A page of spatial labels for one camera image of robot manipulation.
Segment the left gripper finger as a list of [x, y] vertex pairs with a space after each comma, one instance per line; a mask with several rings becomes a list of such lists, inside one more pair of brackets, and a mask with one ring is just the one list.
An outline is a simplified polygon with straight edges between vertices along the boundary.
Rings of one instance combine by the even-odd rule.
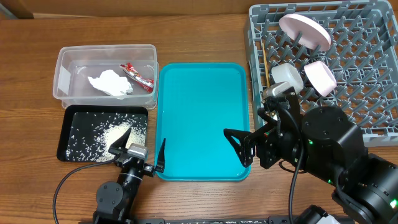
[[127, 131], [115, 142], [113, 142], [110, 147], [108, 152], [110, 154], [122, 154], [124, 152], [127, 152], [126, 144], [129, 140], [131, 133], [131, 128], [128, 128]]
[[155, 170], [157, 172], [163, 173], [165, 169], [165, 143], [166, 143], [166, 138], [163, 139], [162, 145], [160, 147], [158, 156], [157, 156], [157, 163]]

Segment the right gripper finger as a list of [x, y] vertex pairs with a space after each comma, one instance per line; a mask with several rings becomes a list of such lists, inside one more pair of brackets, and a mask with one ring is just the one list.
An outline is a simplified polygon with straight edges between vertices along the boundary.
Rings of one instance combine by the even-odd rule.
[[255, 135], [249, 131], [224, 129], [225, 138], [232, 145], [243, 167], [249, 167], [256, 153]]
[[276, 126], [277, 122], [278, 122], [278, 117], [277, 117], [277, 113], [275, 111], [266, 111], [265, 108], [258, 108], [257, 109], [257, 115], [259, 117], [261, 117], [266, 124], [272, 125], [272, 126]]

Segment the grey bowl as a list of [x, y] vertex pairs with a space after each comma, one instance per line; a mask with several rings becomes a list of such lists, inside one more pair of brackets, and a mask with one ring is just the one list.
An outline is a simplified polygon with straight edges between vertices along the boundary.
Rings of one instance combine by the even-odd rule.
[[272, 67], [271, 75], [275, 83], [287, 82], [294, 87], [296, 94], [303, 90], [303, 80], [298, 70], [289, 63], [283, 63]]

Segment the wooden chopstick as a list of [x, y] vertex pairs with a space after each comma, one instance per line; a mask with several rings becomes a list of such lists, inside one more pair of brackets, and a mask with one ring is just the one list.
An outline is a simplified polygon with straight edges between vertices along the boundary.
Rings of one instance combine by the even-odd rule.
[[266, 55], [266, 48], [264, 42], [262, 44], [262, 55], [263, 55], [263, 61], [264, 61], [264, 72], [266, 75], [266, 84], [267, 88], [270, 87], [270, 81], [269, 81], [269, 70], [268, 70], [268, 64], [267, 64], [267, 55]]

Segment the white napkin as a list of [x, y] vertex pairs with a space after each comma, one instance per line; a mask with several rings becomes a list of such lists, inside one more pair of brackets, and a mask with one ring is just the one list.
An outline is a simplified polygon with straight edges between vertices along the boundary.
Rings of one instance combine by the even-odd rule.
[[114, 70], [105, 70], [99, 77], [88, 77], [89, 83], [110, 96], [125, 96], [132, 93], [132, 84], [126, 77], [120, 77]]

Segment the pink bowl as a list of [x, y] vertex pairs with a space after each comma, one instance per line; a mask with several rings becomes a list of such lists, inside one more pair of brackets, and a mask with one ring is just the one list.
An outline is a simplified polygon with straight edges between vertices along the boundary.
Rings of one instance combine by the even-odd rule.
[[323, 97], [336, 88], [336, 79], [331, 70], [322, 61], [316, 61], [304, 66], [308, 80]]

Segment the red sauce packet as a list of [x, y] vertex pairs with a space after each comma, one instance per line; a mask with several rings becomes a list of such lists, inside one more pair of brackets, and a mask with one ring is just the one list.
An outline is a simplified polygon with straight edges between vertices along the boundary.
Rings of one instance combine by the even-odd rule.
[[141, 74], [133, 67], [131, 63], [120, 64], [121, 69], [137, 82], [146, 92], [152, 93], [154, 89], [154, 80], [150, 78], [144, 78]]

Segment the large white plate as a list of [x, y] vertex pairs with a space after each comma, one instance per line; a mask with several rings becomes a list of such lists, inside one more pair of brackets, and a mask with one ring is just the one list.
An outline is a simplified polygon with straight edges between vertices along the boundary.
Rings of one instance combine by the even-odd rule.
[[279, 26], [291, 39], [298, 39], [300, 45], [315, 50], [320, 46], [320, 51], [327, 51], [331, 47], [329, 33], [319, 23], [300, 14], [286, 14], [279, 19]]

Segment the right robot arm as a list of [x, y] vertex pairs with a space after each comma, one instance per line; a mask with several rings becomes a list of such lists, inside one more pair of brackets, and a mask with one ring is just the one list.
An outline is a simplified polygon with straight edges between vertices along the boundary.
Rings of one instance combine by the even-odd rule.
[[294, 166], [289, 202], [299, 172], [333, 185], [332, 199], [358, 223], [397, 223], [397, 165], [368, 152], [362, 130], [339, 107], [301, 114], [295, 93], [270, 96], [258, 115], [266, 124], [251, 133], [225, 129], [244, 167], [258, 157], [268, 169], [279, 160]]

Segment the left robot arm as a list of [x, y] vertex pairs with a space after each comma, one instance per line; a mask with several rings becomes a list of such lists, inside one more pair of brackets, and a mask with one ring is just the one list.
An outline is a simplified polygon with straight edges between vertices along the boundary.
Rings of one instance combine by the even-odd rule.
[[156, 164], [148, 164], [146, 147], [127, 145], [131, 131], [129, 128], [109, 147], [108, 152], [114, 155], [113, 162], [121, 171], [116, 181], [105, 182], [97, 190], [93, 223], [133, 223], [130, 211], [144, 176], [154, 177], [165, 169], [166, 140], [162, 141]]

